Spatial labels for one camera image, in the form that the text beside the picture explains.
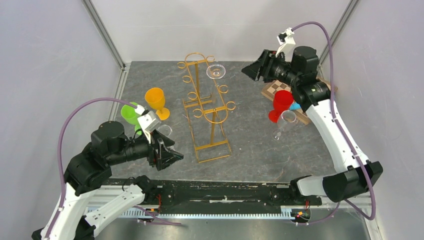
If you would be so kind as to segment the green wine glass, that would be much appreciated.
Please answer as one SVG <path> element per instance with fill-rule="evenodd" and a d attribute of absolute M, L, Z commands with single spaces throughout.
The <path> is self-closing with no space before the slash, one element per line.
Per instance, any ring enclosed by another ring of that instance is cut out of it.
<path fill-rule="evenodd" d="M 134 130 L 136 131 L 137 135 L 143 135 L 143 131 L 141 130 L 140 124 L 138 122 L 139 115 L 135 112 L 135 108 L 124 104 L 120 110 L 120 114 L 126 122 L 134 126 Z"/>

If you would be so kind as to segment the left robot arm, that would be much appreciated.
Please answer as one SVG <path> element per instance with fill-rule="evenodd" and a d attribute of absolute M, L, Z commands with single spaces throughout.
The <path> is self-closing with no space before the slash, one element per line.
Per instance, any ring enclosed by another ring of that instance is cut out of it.
<path fill-rule="evenodd" d="M 157 130 L 152 137 L 127 137 L 118 121 L 107 121 L 91 134 L 91 141 L 69 162 L 65 173 L 65 198 L 58 203 L 59 214 L 34 231 L 33 240 L 93 240 L 126 210 L 140 204 L 151 204 L 157 198 L 157 187 L 146 176 L 138 176 L 128 189 L 99 208 L 95 214 L 84 214 L 90 199 L 112 176 L 111 167 L 139 159 L 161 171 L 184 158 L 172 149 L 175 142 Z"/>

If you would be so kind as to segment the red wine glass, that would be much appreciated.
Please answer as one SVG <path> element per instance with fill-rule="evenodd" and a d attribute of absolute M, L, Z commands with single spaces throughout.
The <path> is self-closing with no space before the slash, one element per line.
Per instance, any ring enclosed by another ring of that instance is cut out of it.
<path fill-rule="evenodd" d="M 273 110 L 268 113 L 271 122 L 277 123 L 279 116 L 293 104 L 294 98 L 291 92 L 287 90 L 279 90 L 275 93 L 273 99 Z"/>

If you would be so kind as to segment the clear wine glass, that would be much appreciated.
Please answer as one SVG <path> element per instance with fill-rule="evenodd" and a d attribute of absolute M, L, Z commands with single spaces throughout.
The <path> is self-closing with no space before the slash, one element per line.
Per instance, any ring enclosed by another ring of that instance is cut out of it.
<path fill-rule="evenodd" d="M 161 138 L 165 145 L 172 150 L 175 150 L 176 142 L 171 138 L 173 133 L 172 128 L 167 124 L 162 124 L 156 130 L 161 134 Z"/>
<path fill-rule="evenodd" d="M 206 75 L 212 80 L 222 79 L 226 74 L 226 68 L 221 64 L 212 64 L 206 69 Z"/>
<path fill-rule="evenodd" d="M 297 123 L 297 115 L 292 110 L 285 110 L 277 120 L 277 129 L 273 132 L 273 139 L 278 141 L 284 132 L 289 131 Z"/>

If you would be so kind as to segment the orange wine glass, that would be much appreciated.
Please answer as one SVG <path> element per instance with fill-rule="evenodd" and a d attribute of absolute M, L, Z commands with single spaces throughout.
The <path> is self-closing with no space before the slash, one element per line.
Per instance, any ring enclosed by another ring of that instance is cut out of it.
<path fill-rule="evenodd" d="M 150 88 L 144 95 L 147 104 L 155 110 L 161 121 L 170 117 L 170 110 L 165 107 L 166 99 L 164 91 L 159 87 Z"/>

